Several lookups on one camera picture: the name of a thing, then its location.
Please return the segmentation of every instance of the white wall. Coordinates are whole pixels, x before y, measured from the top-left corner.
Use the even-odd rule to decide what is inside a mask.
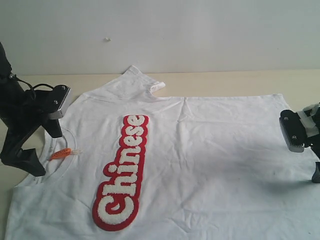
[[[0,41],[22,75],[320,68],[320,0],[0,0]]]

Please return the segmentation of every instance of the fabric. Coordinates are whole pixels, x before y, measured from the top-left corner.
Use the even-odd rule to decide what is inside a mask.
[[[82,94],[13,190],[6,240],[318,240],[317,157],[290,152],[281,94],[155,97],[131,66]],[[64,148],[80,155],[48,161]]]

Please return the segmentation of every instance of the beige table surface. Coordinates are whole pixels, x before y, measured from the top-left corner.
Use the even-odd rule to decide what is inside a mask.
[[[203,72],[203,73],[157,73],[147,74],[166,87],[155,92],[157,97],[230,97],[283,94],[292,110],[320,102],[320,69],[251,72]],[[119,75],[43,75],[19,76],[31,85],[48,83],[65,84],[72,88],[73,99],[81,93],[96,89]],[[0,150],[7,128],[0,121]],[[36,148],[41,154],[44,130],[39,128],[24,144],[23,149]],[[4,238],[12,189],[21,182],[26,173],[0,163],[0,240]]]

